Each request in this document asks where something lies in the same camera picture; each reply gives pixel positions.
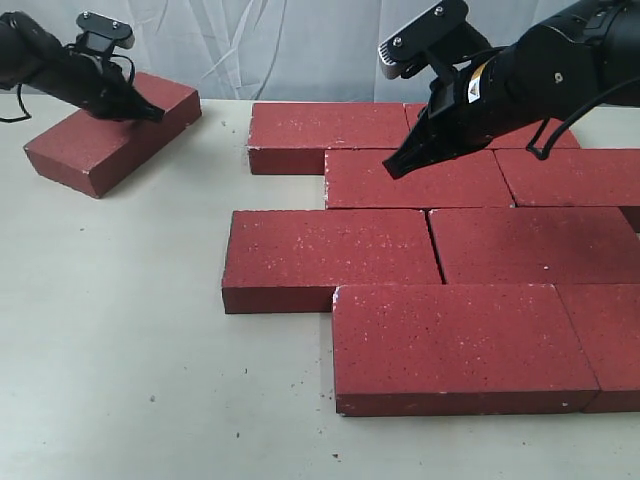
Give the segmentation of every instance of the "brick pattern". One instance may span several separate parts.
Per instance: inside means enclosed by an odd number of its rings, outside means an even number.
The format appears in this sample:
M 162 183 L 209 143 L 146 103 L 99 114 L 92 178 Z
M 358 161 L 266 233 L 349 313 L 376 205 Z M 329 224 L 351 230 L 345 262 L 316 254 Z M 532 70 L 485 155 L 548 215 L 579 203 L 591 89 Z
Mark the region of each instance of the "brick pattern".
M 102 198 L 202 116 L 198 91 L 140 72 L 135 85 L 165 109 L 160 124 L 105 122 L 78 110 L 24 150 L 36 172 L 93 198 Z
M 423 107 L 256 104 L 252 172 L 325 209 L 234 214 L 227 312 L 331 311 L 345 416 L 640 412 L 638 151 L 533 125 L 392 181 Z

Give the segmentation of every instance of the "white table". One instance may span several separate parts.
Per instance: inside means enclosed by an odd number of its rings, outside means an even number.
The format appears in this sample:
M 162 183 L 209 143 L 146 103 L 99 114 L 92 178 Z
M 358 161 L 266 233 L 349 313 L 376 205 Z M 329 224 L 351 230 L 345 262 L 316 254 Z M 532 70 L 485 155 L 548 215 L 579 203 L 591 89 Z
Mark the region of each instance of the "white table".
M 204 102 L 103 200 L 35 174 L 22 145 L 72 108 L 26 102 L 0 125 L 0 479 L 640 478 L 640 415 L 341 418 L 328 316 L 225 316 L 232 210 L 323 208 L 320 177 L 249 174 L 249 102 Z M 639 122 L 573 130 L 640 147 Z

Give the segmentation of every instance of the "black robotic arm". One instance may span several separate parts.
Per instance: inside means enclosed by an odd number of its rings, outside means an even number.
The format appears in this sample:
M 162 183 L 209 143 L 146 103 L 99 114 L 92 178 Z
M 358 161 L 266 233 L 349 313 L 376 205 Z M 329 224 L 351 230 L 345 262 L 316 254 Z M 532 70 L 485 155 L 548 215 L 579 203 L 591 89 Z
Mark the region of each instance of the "black robotic arm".
M 52 34 L 23 12 L 0 15 L 0 89 L 18 87 L 24 117 L 30 118 L 21 99 L 29 85 L 104 120 L 160 122 L 164 110 L 149 103 L 135 88 L 135 69 L 125 77 L 112 59 L 116 47 L 134 44 L 131 27 L 107 17 L 84 12 L 76 21 L 82 33 L 63 46 Z
M 387 78 L 410 78 L 427 66 L 437 74 L 427 107 L 384 162 L 393 178 L 539 121 L 527 150 L 545 160 L 594 107 L 640 106 L 640 0 L 578 1 L 497 48 L 466 22 L 468 10 L 463 0 L 443 0 L 379 47 Z M 563 124 L 538 149 L 550 119 Z

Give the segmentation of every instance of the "red brick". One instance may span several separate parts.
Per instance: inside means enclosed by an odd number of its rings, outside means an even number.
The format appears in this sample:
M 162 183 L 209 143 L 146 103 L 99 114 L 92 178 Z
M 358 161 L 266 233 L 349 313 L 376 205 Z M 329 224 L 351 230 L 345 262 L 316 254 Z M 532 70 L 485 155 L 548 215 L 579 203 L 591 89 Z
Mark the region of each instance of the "red brick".
M 511 133 L 508 133 L 506 135 L 503 135 L 502 137 L 498 137 L 496 138 L 491 145 L 489 146 L 489 148 L 492 149 L 524 149 L 526 148 L 526 146 L 529 144 L 529 142 L 531 141 L 531 139 L 534 137 L 534 135 L 536 134 L 536 132 L 538 131 L 538 128 L 540 127 L 540 125 L 542 124 L 542 122 L 537 122 L 535 124 L 529 125 L 527 127 L 524 128 L 520 128 L 518 130 L 515 130 Z M 554 130 L 560 126 L 561 122 L 559 122 L 558 120 L 551 120 L 549 122 L 549 125 L 547 125 L 546 130 L 544 131 L 544 133 L 542 134 L 542 136 L 540 137 L 540 139 L 536 142 L 536 146 L 538 148 L 542 148 L 545 144 L 545 142 L 549 139 L 549 137 L 551 136 L 551 134 L 554 132 Z M 561 150 L 564 148 L 580 148 L 580 142 L 578 142 L 578 139 L 576 138 L 576 136 L 573 134 L 573 132 L 571 130 L 565 132 L 556 142 L 555 146 L 553 147 L 554 150 L 551 151 L 551 157 L 550 158 L 554 158 L 555 154 L 556 154 L 556 150 Z
M 347 416 L 569 413 L 598 392 L 553 286 L 340 287 L 332 330 Z
M 344 284 L 441 284 L 423 212 L 235 212 L 227 313 L 330 312 Z
M 413 127 L 418 121 L 418 115 L 420 111 L 426 107 L 426 103 L 408 103 L 405 104 L 405 112 L 407 116 L 407 123 L 409 127 Z M 535 124 L 529 125 L 528 127 L 521 128 L 515 130 L 511 133 L 503 135 L 501 137 L 496 138 L 491 145 L 490 149 L 524 149 L 527 144 L 531 141 L 533 136 L 538 131 L 538 128 L 542 122 L 537 122 Z M 536 146 L 542 148 L 544 142 L 549 139 L 549 136 L 553 133 L 553 131 L 561 124 L 561 122 L 557 120 L 552 120 L 547 125 L 547 129 L 545 133 L 540 137 L 540 139 L 536 142 Z M 571 130 L 565 132 L 559 139 L 558 142 L 554 146 L 555 149 L 564 149 L 564 148 L 580 148 L 580 143 L 576 136 L 571 132 Z M 555 157 L 555 151 L 552 151 L 552 156 Z
M 392 150 L 327 152 L 327 208 L 509 207 L 513 198 L 493 152 L 432 165 L 399 180 L 382 162 Z
M 558 150 L 540 162 L 521 150 L 496 151 L 519 206 L 614 206 L 640 210 L 640 150 Z
M 325 150 L 396 149 L 408 133 L 401 103 L 255 103 L 249 163 L 255 175 L 323 175 Z
M 640 242 L 615 207 L 433 210 L 445 281 L 640 283 Z
M 101 198 L 202 115 L 199 94 L 191 87 L 143 72 L 135 85 L 166 110 L 162 123 L 97 120 L 78 110 L 25 145 L 36 172 Z
M 559 292 L 602 390 L 585 411 L 640 412 L 640 285 Z

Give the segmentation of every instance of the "white curtain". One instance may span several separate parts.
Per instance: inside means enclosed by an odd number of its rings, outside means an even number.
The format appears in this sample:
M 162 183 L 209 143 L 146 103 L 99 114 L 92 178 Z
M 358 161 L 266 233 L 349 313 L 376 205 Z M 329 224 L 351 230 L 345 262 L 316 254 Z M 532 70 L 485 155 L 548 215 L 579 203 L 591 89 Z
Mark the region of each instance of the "white curtain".
M 80 12 L 131 24 L 139 70 L 199 89 L 203 98 L 422 102 L 429 70 L 387 80 L 377 46 L 430 8 L 425 0 L 0 0 L 67 43 Z M 513 43 L 574 0 L 468 0 L 470 23 Z

